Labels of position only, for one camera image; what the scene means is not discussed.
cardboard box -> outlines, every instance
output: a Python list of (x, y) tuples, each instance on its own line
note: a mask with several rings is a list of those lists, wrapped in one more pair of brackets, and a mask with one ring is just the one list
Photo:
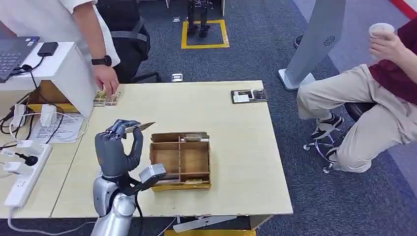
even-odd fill
[(43, 98), (64, 110), (64, 113), (78, 113), (77, 108), (62, 94), (62, 92), (49, 80), (40, 82), (38, 89), (29, 94), (28, 107), (36, 113), (42, 111), (42, 105), (48, 104)]
[(210, 145), (205, 132), (152, 134), (151, 164), (163, 164), (167, 175), (154, 192), (210, 189)]

white shirt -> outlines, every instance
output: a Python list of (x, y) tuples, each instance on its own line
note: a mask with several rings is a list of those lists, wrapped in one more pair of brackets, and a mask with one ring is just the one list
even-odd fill
[[(72, 14), (74, 7), (96, 0), (0, 0), (0, 21), (18, 36), (39, 36), (41, 42), (76, 42), (87, 62), (91, 55)], [(112, 66), (120, 63), (109, 28), (96, 7), (106, 53)]]

laptop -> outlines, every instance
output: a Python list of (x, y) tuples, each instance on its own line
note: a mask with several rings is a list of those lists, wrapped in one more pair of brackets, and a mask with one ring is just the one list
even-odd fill
[(14, 68), (21, 66), (38, 41), (39, 37), (0, 39), (0, 83), (5, 83)]

maroon shirt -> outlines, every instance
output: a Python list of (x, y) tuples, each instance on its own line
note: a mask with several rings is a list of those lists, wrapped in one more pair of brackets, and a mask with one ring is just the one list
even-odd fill
[[(417, 54), (417, 18), (398, 29), (398, 37), (413, 53)], [(382, 60), (369, 67), (372, 77), (395, 96), (417, 105), (417, 83), (394, 62)]]

chair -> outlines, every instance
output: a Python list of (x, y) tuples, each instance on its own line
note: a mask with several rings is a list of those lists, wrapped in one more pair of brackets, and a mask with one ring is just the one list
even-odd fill
[(109, 27), (113, 44), (120, 58), (124, 78), (119, 78), (122, 84), (132, 84), (147, 78), (155, 77), (156, 82), (162, 82), (159, 73), (150, 71), (136, 74), (141, 62), (148, 59), (150, 36), (144, 25), (144, 19), (139, 13), (136, 0), (100, 0), (97, 10)]
[[(359, 118), (362, 116), (363, 113), (365, 113), (366, 111), (370, 110), (372, 107), (374, 107), (376, 105), (376, 103), (345, 103), (345, 109), (348, 113), (348, 115), (355, 121), (357, 122), (359, 120)], [(326, 158), (326, 153), (323, 151), (324, 148), (333, 148), (335, 143), (342, 141), (346, 134), (348, 133), (348, 131), (350, 130), (347, 129), (346, 131), (340, 130), (340, 129), (335, 129), (334, 131), (332, 131), (330, 134), (327, 135), (327, 137), (324, 137), (323, 139), (328, 139), (329, 143), (325, 143), (323, 141), (323, 139), (320, 140), (315, 140), (315, 142), (313, 143), (309, 143), (309, 144), (305, 144), (303, 146), (304, 150), (308, 151), (310, 150), (311, 146), (314, 146), (317, 150), (317, 152), (319, 153), (319, 155), (328, 162), (327, 166), (324, 166), (322, 168), (323, 173), (328, 174), (330, 173), (333, 164), (335, 163), (334, 161), (331, 161), (329, 159)]]

